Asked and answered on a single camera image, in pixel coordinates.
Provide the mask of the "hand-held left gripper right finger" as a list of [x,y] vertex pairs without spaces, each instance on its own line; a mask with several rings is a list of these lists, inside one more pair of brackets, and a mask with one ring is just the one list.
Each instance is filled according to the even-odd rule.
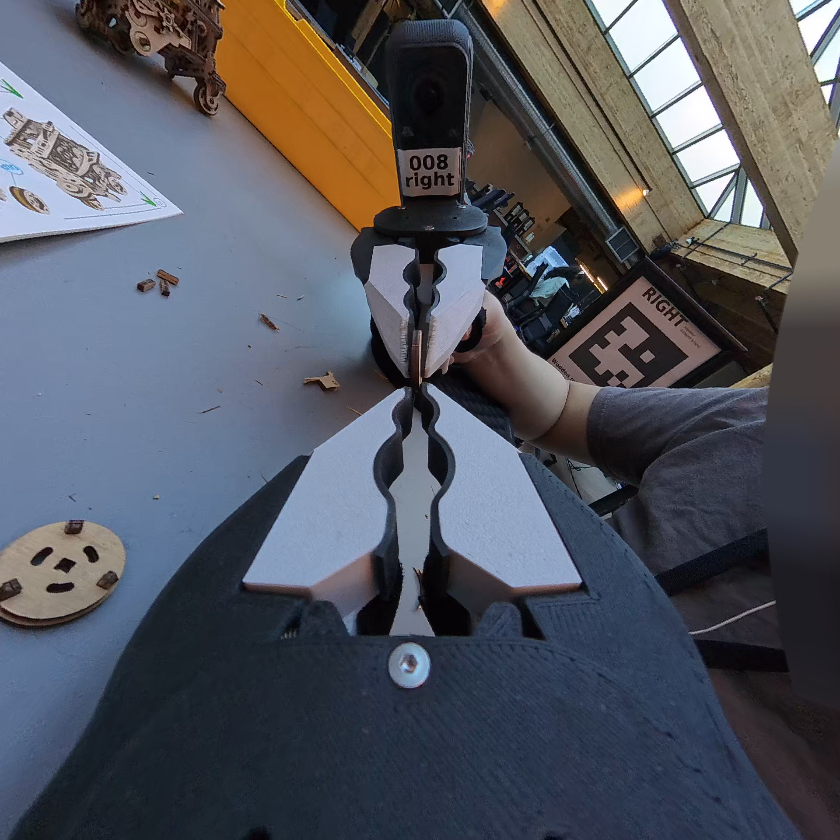
[[496,603],[580,590],[583,580],[518,449],[435,385],[420,390],[429,513],[421,606],[434,634],[470,634]]

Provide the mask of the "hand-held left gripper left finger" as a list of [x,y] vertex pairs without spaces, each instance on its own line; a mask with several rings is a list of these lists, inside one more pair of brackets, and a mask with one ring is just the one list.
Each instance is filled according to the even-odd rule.
[[396,503],[414,393],[395,391],[316,447],[243,578],[247,591],[330,602],[344,619],[399,603]]

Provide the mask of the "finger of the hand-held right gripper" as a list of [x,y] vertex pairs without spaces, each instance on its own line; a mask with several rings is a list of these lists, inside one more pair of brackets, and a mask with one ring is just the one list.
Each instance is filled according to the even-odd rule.
[[388,354],[410,380],[409,357],[413,331],[419,329],[415,269],[417,251],[409,246],[374,246],[364,284],[371,316]]
[[423,378],[434,375],[482,309],[481,246],[448,246],[435,256],[433,299],[427,315]]

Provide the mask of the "person's right forearm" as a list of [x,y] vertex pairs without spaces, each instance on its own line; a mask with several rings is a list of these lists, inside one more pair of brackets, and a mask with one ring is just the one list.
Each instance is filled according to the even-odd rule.
[[500,302],[486,291],[486,325],[477,346],[454,353],[456,364],[510,417],[524,441],[593,466],[587,441],[590,411],[601,388],[568,381],[520,341]]

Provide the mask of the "grey desk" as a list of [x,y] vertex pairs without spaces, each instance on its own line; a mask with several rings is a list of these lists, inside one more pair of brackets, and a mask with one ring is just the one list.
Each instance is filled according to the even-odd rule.
[[[391,390],[352,226],[227,101],[205,117],[191,84],[84,38],[74,5],[2,2],[2,62],[183,214],[2,244],[2,546],[77,518],[128,555],[89,615],[2,623],[2,838],[184,560],[347,425],[345,406]],[[180,280],[169,297],[161,269]],[[157,285],[140,293],[144,279]],[[338,391],[302,383],[328,371]]]

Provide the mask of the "yellow storage bin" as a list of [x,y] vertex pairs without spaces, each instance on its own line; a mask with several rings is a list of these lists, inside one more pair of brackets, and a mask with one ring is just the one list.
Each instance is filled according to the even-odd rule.
[[292,2],[225,2],[226,97],[355,228],[399,204],[392,126]]

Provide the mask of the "framed marker sign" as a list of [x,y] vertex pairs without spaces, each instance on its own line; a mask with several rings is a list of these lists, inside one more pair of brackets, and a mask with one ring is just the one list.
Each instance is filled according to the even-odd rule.
[[691,387],[747,348],[648,257],[547,346],[567,380],[628,389]]

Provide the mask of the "person's dark shirt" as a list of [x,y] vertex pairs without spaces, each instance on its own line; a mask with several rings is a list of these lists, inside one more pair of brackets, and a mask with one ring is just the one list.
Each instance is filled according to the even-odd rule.
[[762,504],[768,389],[605,388],[587,441],[635,487],[612,524],[690,631],[731,728],[804,838],[839,838],[838,711],[800,696],[782,665]]

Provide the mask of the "slotted wooden disc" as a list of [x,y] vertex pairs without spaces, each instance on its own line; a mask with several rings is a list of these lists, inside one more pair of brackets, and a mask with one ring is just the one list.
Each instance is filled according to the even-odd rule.
[[47,627],[84,616],[116,589],[126,559],[121,539],[91,521],[32,530],[1,552],[1,618]]

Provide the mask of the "skylight window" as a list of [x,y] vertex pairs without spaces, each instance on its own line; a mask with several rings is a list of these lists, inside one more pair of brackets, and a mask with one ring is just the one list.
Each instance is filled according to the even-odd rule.
[[729,131],[661,1],[586,1],[595,22],[709,218],[773,227]]

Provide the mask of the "assembled wooden model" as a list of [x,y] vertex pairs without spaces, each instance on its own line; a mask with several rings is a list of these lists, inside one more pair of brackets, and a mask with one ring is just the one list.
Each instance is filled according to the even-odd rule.
[[216,61],[224,9],[221,1],[80,1],[75,13],[83,32],[119,53],[162,56],[168,78],[194,79],[195,105],[213,117],[226,92]]

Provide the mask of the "open instruction booklet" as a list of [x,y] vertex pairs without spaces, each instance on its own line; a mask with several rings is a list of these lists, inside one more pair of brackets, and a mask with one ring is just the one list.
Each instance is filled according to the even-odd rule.
[[5,64],[1,65],[1,242],[182,215]]

